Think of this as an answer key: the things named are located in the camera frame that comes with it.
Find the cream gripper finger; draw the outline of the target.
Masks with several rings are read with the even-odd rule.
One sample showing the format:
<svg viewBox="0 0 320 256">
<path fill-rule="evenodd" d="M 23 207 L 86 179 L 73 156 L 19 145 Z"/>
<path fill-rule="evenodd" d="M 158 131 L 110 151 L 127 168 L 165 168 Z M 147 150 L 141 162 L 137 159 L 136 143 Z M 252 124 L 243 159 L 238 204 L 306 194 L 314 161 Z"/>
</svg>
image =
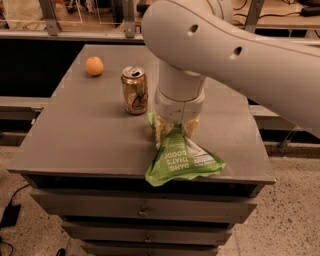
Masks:
<svg viewBox="0 0 320 256">
<path fill-rule="evenodd" d="M 172 130 L 174 124 L 156 114 L 154 116 L 156 141 L 161 143 L 165 136 Z"/>
<path fill-rule="evenodd" d="M 189 120 L 189 121 L 186 121 L 182 124 L 182 128 L 183 128 L 183 135 L 187 138 L 191 138 L 197 127 L 198 127 L 198 124 L 199 124 L 199 118 L 196 117 L 192 120 Z"/>
</svg>

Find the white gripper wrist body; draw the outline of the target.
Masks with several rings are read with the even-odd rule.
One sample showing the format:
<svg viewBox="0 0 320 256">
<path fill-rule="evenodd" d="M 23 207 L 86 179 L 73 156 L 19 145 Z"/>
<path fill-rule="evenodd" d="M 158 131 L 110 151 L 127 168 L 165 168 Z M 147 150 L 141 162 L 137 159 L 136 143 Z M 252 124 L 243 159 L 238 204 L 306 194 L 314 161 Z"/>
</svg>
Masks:
<svg viewBox="0 0 320 256">
<path fill-rule="evenodd" d="M 204 91 L 201 91 L 197 98 L 190 101 L 174 101 L 159 90 L 156 90 L 154 109 L 155 112 L 165 120 L 175 123 L 185 123 L 200 115 L 204 99 Z"/>
</svg>

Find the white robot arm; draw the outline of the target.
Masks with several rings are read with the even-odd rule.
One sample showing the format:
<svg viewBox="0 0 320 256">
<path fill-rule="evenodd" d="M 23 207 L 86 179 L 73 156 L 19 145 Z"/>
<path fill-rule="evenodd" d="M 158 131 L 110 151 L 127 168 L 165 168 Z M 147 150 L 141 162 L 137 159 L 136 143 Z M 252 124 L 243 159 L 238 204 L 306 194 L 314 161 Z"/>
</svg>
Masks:
<svg viewBox="0 0 320 256">
<path fill-rule="evenodd" d="M 142 35 L 160 59 L 156 112 L 186 122 L 201 112 L 210 77 L 320 137 L 320 51 L 259 36 L 216 16 L 204 0 L 157 0 Z"/>
</svg>

